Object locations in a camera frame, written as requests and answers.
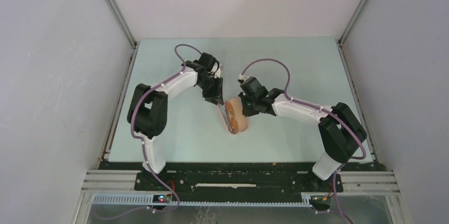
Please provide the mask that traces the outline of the pink glasses case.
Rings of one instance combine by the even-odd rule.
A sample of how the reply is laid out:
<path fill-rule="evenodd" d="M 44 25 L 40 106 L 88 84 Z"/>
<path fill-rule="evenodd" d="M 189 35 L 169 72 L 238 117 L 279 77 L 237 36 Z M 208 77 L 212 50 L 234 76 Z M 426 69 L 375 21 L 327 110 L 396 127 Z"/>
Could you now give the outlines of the pink glasses case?
<path fill-rule="evenodd" d="M 217 105 L 224 126 L 230 134 L 238 134 L 249 128 L 248 119 L 243 115 L 243 106 L 239 98 L 233 97 Z"/>

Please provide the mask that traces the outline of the orange tinted sunglasses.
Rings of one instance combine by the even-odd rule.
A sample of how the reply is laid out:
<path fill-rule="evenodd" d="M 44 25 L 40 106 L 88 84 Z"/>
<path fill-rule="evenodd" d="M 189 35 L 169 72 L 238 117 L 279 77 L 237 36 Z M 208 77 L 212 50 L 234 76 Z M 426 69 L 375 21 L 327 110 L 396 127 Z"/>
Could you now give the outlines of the orange tinted sunglasses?
<path fill-rule="evenodd" d="M 228 130 L 232 134 L 237 134 L 239 132 L 239 124 L 236 117 L 236 110 L 230 101 L 227 101 L 224 107 Z"/>

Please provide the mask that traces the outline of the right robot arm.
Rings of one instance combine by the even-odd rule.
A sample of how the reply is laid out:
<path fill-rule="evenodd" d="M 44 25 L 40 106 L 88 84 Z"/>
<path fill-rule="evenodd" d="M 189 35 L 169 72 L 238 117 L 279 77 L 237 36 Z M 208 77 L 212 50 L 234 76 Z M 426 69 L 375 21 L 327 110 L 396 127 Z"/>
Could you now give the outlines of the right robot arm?
<path fill-rule="evenodd" d="M 317 125 L 325 152 L 312 167 L 308 184 L 314 191 L 322 191 L 332 174 L 354 158 L 360 149 L 366 157 L 363 142 L 367 133 L 351 108 L 342 102 L 321 106 L 287 96 L 284 90 L 268 91 L 256 77 L 239 76 L 239 93 L 243 115 L 257 114 L 287 117 L 302 123 Z"/>

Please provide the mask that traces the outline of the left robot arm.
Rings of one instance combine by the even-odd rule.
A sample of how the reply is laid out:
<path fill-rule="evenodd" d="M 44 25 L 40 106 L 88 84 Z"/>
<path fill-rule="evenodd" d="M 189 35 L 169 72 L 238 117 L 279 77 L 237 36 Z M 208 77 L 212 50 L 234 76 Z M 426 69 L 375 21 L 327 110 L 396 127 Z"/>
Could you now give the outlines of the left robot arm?
<path fill-rule="evenodd" d="M 167 175 L 161 172 L 166 165 L 163 143 L 157 137 L 167 124 L 169 100 L 197 86 L 206 102 L 223 105 L 221 68 L 213 55 L 204 52 L 198 60 L 185 61 L 180 71 L 166 80 L 135 87 L 127 121 L 132 137 L 141 140 L 143 167 L 150 172 L 147 184 L 154 190 L 162 190 L 167 185 Z"/>

